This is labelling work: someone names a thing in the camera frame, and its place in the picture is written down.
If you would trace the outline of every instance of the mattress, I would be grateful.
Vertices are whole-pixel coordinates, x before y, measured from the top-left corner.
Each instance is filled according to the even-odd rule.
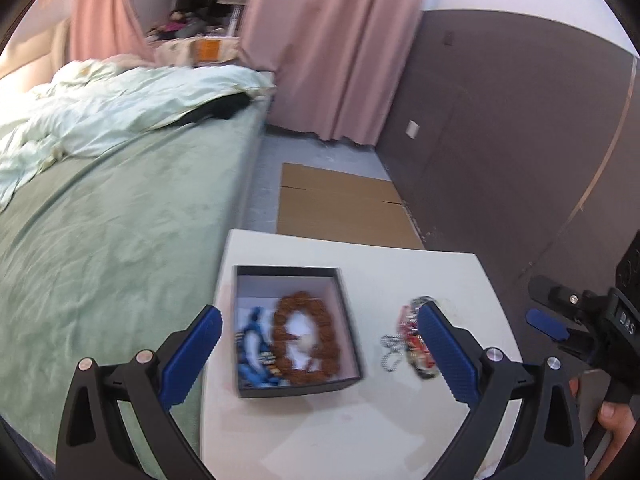
[[[25,184],[0,217],[0,413],[54,457],[76,363],[126,362],[210,303],[268,101],[139,136]],[[200,380],[172,415],[198,450]],[[158,466],[124,410],[150,474]]]

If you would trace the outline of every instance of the flattened cardboard box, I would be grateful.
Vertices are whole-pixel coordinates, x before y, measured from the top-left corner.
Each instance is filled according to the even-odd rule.
[[[278,234],[424,249],[391,182],[282,165]]]

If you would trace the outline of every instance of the dark brown wall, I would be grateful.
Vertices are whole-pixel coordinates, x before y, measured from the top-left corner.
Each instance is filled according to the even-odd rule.
[[[529,277],[605,292],[640,228],[636,95],[572,216],[621,123],[633,65],[620,47],[542,18],[423,15],[378,155],[425,247],[478,255],[527,360],[554,351],[524,323]]]

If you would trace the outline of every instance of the blue gripper pad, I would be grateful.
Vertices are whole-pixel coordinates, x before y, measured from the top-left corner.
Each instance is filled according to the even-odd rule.
[[[480,401],[478,370],[429,303],[418,311],[418,332],[455,399],[475,406]]]
[[[186,399],[222,334],[222,314],[211,307],[191,330],[162,372],[158,400],[166,412]]]
[[[556,342],[569,339],[569,331],[562,322],[536,308],[527,312],[527,323]]]

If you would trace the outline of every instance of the black open box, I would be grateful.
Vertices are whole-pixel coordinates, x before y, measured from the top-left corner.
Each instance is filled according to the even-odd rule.
[[[278,301],[299,291],[308,292],[312,297],[322,300],[333,318],[336,342],[340,347],[338,373],[332,380],[324,383],[303,386],[248,386],[239,373],[238,348],[234,344],[233,366],[240,397],[290,397],[333,392],[343,390],[363,378],[360,351],[340,271],[334,267],[236,266],[234,332],[240,332],[246,326],[253,309],[260,306],[263,309],[259,321],[260,328],[266,341],[271,343],[271,318]]]

